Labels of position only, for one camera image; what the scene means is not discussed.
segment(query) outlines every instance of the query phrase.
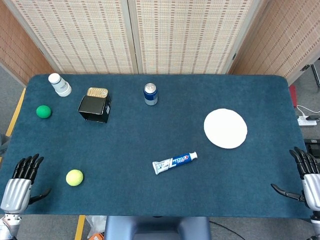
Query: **white plastic bottle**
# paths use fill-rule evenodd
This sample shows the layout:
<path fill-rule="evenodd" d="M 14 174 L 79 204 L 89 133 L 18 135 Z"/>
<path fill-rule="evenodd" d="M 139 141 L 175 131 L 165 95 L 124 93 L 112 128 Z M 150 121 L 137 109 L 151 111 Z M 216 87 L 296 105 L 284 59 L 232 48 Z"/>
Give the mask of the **white plastic bottle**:
<path fill-rule="evenodd" d="M 50 74 L 48 80 L 60 97 L 66 97 L 71 93 L 71 86 L 58 73 Z"/>

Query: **white paper plate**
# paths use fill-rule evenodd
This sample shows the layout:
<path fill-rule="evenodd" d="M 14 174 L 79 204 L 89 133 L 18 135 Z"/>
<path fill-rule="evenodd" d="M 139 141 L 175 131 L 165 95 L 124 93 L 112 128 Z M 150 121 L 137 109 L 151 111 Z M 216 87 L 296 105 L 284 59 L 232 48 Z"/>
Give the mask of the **white paper plate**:
<path fill-rule="evenodd" d="M 248 129 L 238 113 L 220 108 L 206 116 L 204 132 L 214 145 L 224 149 L 234 149 L 246 140 Z"/>

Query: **toothpaste cap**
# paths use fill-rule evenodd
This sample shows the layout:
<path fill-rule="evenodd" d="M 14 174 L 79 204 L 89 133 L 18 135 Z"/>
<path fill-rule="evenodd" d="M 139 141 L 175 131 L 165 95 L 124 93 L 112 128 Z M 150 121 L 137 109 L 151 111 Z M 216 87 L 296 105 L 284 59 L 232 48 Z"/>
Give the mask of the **toothpaste cap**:
<path fill-rule="evenodd" d="M 192 152 L 192 153 L 189 153 L 189 154 L 190 154 L 191 160 L 198 158 L 198 155 L 197 155 L 196 152 Z"/>

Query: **blue label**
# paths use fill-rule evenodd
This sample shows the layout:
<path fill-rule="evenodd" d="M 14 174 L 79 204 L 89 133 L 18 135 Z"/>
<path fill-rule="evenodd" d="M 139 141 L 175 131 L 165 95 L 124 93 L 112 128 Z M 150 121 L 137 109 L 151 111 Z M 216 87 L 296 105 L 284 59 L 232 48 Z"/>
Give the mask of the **blue label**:
<path fill-rule="evenodd" d="M 180 156 L 173 157 L 172 158 L 172 165 L 179 166 L 182 164 L 190 163 L 191 161 L 192 160 L 191 160 L 189 153 L 185 153 Z"/>
<path fill-rule="evenodd" d="M 146 91 L 143 91 L 143 93 L 144 93 L 145 99 L 152 101 L 156 98 L 158 94 L 158 89 L 156 89 L 155 92 L 153 93 L 147 93 Z"/>

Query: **blue can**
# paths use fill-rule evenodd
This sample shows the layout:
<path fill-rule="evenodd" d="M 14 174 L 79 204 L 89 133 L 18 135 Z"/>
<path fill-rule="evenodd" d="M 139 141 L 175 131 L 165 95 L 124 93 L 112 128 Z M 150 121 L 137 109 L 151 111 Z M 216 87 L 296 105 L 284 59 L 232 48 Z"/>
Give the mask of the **blue can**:
<path fill-rule="evenodd" d="M 158 89 L 153 83 L 147 83 L 144 86 L 144 101 L 147 105 L 152 106 L 158 102 Z"/>

